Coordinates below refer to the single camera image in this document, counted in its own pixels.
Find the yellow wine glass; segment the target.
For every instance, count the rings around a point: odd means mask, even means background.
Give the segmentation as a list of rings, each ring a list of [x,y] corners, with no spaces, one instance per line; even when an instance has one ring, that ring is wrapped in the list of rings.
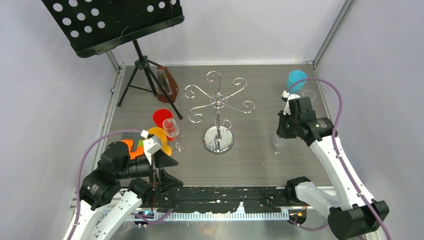
[[[168,145],[168,138],[165,131],[160,127],[152,127],[148,130],[149,134],[157,136],[161,141],[161,150],[168,156],[172,155],[172,148]]]

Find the red wine glass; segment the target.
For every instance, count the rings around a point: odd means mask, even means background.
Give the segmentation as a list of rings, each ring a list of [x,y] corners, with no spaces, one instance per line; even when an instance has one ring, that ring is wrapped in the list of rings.
[[[169,119],[169,118],[174,119],[172,112],[170,110],[166,109],[166,108],[158,109],[152,115],[152,119],[153,119],[154,123],[156,124],[156,126],[159,127],[159,128],[162,128],[164,131],[166,129],[163,127],[163,122],[166,119]],[[166,125],[166,127],[171,127],[171,123],[168,122],[168,121],[166,121],[165,125]],[[175,133],[176,129],[171,129],[170,131],[171,131],[171,133]],[[175,138],[172,138],[172,137],[168,136],[167,134],[166,134],[166,136],[167,136],[167,140],[169,142],[175,141]]]

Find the blue wine glass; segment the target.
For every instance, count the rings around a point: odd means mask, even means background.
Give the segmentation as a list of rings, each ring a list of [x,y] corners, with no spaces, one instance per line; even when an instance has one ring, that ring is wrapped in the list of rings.
[[[290,89],[289,93],[295,94],[295,93],[299,92],[303,88],[305,82],[304,81],[299,82],[299,83],[297,83],[297,82],[300,81],[300,80],[306,79],[307,77],[308,76],[306,75],[306,73],[301,71],[301,70],[291,71],[288,75],[288,80],[287,80],[287,83],[286,83],[286,87],[288,89]]]

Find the chrome wine glass rack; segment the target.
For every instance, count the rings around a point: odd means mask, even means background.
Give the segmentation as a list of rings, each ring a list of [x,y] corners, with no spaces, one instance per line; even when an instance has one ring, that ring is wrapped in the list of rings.
[[[199,113],[200,109],[211,107],[215,110],[213,126],[208,128],[203,134],[202,144],[205,150],[211,154],[222,155],[230,151],[234,145],[234,134],[231,132],[232,123],[228,119],[220,120],[221,109],[229,108],[243,114],[250,114],[256,109],[254,102],[245,100],[242,102],[246,110],[237,109],[227,104],[228,99],[237,95],[247,86],[247,80],[242,77],[237,77],[232,81],[234,86],[241,85],[241,88],[230,95],[221,94],[221,74],[218,71],[210,71],[206,74],[205,79],[212,83],[218,81],[218,89],[212,95],[206,93],[203,89],[195,84],[188,85],[184,88],[184,96],[187,99],[194,99],[196,94],[192,89],[199,90],[202,94],[209,98],[209,103],[193,107],[188,112],[188,120],[198,124],[203,120],[203,114]]]

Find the clear ribbed wine glass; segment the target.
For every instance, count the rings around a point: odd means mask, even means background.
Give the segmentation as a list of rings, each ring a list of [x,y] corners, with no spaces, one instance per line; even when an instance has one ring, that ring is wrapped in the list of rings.
[[[279,137],[278,134],[275,134],[272,138],[272,144],[276,148],[282,148],[282,147],[285,147],[287,145],[287,141],[284,138]]]

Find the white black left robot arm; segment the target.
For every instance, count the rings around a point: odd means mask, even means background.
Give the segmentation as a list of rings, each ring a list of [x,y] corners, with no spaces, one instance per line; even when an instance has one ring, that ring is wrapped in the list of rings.
[[[152,159],[153,165],[145,154],[131,160],[125,142],[109,144],[79,187],[79,209],[64,239],[108,240],[137,208],[151,208],[158,195],[183,186],[165,170],[178,166],[175,159],[163,150]]]

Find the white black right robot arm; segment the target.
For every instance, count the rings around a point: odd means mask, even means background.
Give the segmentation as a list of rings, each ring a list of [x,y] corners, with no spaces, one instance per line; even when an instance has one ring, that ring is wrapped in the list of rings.
[[[389,207],[376,201],[363,185],[334,133],[327,117],[317,118],[309,97],[289,94],[282,97],[285,107],[278,113],[277,135],[281,139],[302,139],[318,157],[334,187],[332,196],[305,177],[286,182],[285,198],[291,205],[305,203],[327,219],[339,240],[347,240],[375,232],[387,217]]]

